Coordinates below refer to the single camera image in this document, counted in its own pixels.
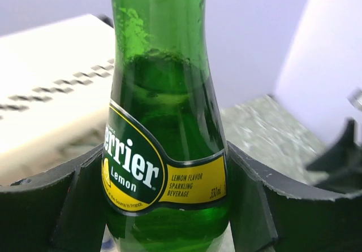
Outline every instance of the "green liquid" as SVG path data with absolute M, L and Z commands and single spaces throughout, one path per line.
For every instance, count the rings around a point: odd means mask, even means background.
M 189 61 L 137 57 L 116 70 L 111 98 L 174 160 L 205 158 L 225 148 L 210 75 Z M 197 211 L 157 208 L 136 217 L 106 203 L 106 214 L 121 252 L 215 252 L 229 222 L 226 201 Z

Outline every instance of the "bottle label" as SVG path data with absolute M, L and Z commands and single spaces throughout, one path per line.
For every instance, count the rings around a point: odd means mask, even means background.
M 226 196 L 225 153 L 177 162 L 114 101 L 106 126 L 102 182 L 110 204 L 126 215 L 156 207 L 198 210 Z

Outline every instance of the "green glass bottle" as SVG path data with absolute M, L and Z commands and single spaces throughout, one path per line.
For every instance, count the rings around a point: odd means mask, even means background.
M 102 161 L 121 252 L 218 251 L 229 222 L 226 142 L 205 0 L 112 0 L 115 73 Z

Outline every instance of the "wall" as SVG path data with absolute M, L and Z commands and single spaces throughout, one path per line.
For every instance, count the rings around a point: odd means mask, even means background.
M 306 0 L 207 0 L 210 66 L 221 107 L 271 93 Z M 0 0 L 0 35 L 85 13 L 110 0 Z
M 347 117 L 362 121 L 347 100 L 362 86 L 361 11 L 362 0 L 310 0 L 275 89 L 278 101 L 327 144 Z

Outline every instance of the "granite countertop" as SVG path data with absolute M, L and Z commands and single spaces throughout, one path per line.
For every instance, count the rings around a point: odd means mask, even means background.
M 271 97 L 221 110 L 221 118 L 226 139 L 259 162 L 307 184 L 325 177 L 304 168 L 324 151 L 323 143 Z M 234 251 L 229 226 L 220 252 Z

